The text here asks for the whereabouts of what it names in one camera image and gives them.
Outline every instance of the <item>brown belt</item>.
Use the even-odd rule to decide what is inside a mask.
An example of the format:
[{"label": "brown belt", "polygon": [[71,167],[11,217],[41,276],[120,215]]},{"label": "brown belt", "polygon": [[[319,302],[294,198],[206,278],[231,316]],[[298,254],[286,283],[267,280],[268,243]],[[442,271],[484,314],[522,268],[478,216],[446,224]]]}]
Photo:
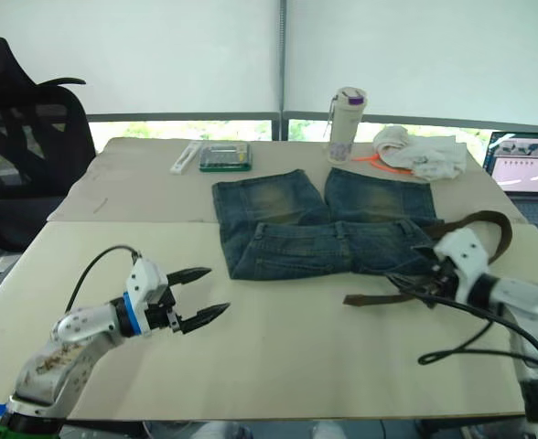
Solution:
[{"label": "brown belt", "polygon": [[[466,227],[476,221],[486,221],[497,224],[500,227],[500,241],[497,246],[495,254],[489,258],[489,263],[492,263],[499,259],[499,257],[505,253],[505,251],[511,245],[513,238],[513,230],[511,228],[511,222],[504,214],[496,212],[494,210],[481,210],[479,212],[470,214],[460,221],[447,222],[444,224],[438,224],[423,228],[423,231],[434,241],[439,241],[444,235],[450,231]],[[413,297],[408,294],[395,294],[395,295],[364,295],[364,294],[349,294],[344,297],[344,304],[351,306],[366,306],[366,305],[387,305],[387,304],[399,304],[401,302],[407,302],[412,300]]]}]

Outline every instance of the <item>water bottle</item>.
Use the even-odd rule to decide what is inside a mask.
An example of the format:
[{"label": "water bottle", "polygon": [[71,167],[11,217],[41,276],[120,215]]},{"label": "water bottle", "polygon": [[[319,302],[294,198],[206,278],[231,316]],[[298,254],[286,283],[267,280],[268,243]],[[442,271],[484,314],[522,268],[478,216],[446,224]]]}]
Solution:
[{"label": "water bottle", "polygon": [[349,161],[354,136],[366,105],[367,93],[355,87],[339,89],[332,98],[332,129],[327,147],[327,158],[331,163],[341,165]]}]

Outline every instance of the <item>white towel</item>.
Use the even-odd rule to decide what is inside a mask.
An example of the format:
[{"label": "white towel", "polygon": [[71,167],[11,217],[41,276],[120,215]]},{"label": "white towel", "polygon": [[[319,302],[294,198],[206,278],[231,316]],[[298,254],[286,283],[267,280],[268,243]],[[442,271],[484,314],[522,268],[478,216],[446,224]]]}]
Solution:
[{"label": "white towel", "polygon": [[466,170],[467,144],[458,144],[454,135],[410,135],[402,126],[392,125],[382,129],[373,144],[387,165],[411,169],[428,181],[455,178]]}]

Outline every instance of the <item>laptop screen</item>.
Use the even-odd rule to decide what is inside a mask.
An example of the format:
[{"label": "laptop screen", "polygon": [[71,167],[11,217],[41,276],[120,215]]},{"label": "laptop screen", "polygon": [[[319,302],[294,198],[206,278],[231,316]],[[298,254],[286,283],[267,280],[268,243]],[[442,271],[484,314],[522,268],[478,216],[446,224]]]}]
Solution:
[{"label": "laptop screen", "polygon": [[483,167],[507,194],[538,197],[538,133],[493,133]]}]

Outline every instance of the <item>window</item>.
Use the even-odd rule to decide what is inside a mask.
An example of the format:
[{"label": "window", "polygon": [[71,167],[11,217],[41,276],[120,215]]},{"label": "window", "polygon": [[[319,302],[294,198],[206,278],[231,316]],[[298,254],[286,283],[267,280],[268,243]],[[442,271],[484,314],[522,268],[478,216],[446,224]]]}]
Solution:
[{"label": "window", "polygon": [[271,140],[271,121],[90,122],[94,148],[114,137],[204,140]]},{"label": "window", "polygon": [[[356,142],[372,142],[375,135],[388,124],[384,123],[359,123]],[[476,128],[457,128],[448,126],[429,125],[403,125],[409,134],[413,135],[455,135],[457,142],[467,144],[469,152],[482,166],[487,145],[489,144],[492,130],[480,130]],[[329,129],[326,121],[308,121],[292,119],[289,121],[289,140],[326,142],[329,139]]]}]

